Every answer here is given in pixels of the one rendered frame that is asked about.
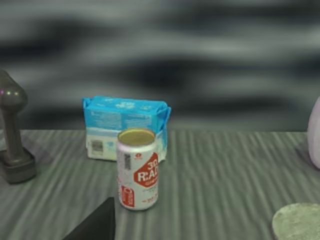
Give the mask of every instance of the black pointed object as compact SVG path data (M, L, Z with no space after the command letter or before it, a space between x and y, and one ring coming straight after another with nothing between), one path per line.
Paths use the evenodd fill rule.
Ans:
M115 235L115 198L109 197L63 240L114 240Z
M10 184L36 176L34 156L22 146L17 114L28 104L28 96L7 72L0 70L0 110L6 150L0 151L4 178Z

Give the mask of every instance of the blue package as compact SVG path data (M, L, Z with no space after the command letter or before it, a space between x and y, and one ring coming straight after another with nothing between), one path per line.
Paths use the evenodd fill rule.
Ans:
M148 128L157 134L159 160L166 158L171 108L164 101L95 96L83 98L88 156L116 160L116 141L127 128Z

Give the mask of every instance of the soda can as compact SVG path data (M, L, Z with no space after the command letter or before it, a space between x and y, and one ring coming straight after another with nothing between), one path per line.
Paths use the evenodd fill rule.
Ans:
M156 134L146 128L128 128L117 137L120 203L130 210L146 210L158 200Z

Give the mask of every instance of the gray dumbbell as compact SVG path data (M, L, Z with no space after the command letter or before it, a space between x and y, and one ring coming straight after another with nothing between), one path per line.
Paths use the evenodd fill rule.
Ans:
M34 156L23 147L18 113L28 104L28 96L7 72L0 70L0 111L6 150L0 151L4 177L10 184L25 182L36 176Z

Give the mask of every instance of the qr code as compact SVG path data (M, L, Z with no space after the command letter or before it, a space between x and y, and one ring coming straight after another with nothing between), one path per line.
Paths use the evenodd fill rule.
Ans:
M104 144L101 140L93 140L91 142L92 151L96 153L103 153L104 152Z
M124 169L131 170L131 156L130 154L124 154Z

